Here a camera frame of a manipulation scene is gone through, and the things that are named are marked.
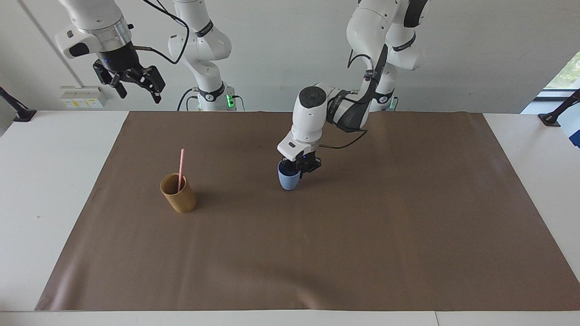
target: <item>tabletop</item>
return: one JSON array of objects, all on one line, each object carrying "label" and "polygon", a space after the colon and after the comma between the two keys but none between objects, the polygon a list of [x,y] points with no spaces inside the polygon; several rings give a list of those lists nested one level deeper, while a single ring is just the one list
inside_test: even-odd
[{"label": "tabletop", "polygon": [[[44,111],[0,137],[0,324],[577,325],[573,312],[32,311],[127,116]],[[580,276],[580,151],[534,115],[486,114],[538,212]]]}]

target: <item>white electrical box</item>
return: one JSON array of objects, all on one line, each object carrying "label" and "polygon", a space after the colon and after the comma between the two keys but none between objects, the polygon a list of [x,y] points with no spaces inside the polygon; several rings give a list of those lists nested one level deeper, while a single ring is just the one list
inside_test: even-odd
[{"label": "white electrical box", "polygon": [[60,100],[67,108],[104,108],[107,98],[98,87],[64,88]]}]

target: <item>pink stick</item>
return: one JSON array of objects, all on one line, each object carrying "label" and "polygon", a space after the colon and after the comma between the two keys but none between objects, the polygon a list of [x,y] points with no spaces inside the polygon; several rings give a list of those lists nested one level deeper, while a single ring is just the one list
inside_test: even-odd
[{"label": "pink stick", "polygon": [[179,181],[177,182],[177,192],[181,190],[181,179],[183,177],[183,155],[185,154],[185,148],[182,148],[181,158],[179,159]]}]

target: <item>brown cup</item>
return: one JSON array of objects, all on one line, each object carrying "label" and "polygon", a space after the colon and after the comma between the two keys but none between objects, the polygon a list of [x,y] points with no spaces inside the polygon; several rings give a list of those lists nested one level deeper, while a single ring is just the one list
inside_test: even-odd
[{"label": "brown cup", "polygon": [[177,213],[189,213],[195,208],[197,198],[185,176],[182,176],[182,188],[180,191],[177,190],[178,181],[178,173],[171,173],[166,176],[160,185],[161,192]]}]

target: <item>blue cup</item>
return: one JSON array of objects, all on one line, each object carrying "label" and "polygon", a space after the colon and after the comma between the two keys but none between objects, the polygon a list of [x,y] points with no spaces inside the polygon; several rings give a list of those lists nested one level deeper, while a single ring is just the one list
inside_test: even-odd
[{"label": "blue cup", "polygon": [[293,190],[298,185],[300,181],[300,172],[290,171],[282,161],[278,163],[278,179],[280,180],[280,185],[284,190]]}]

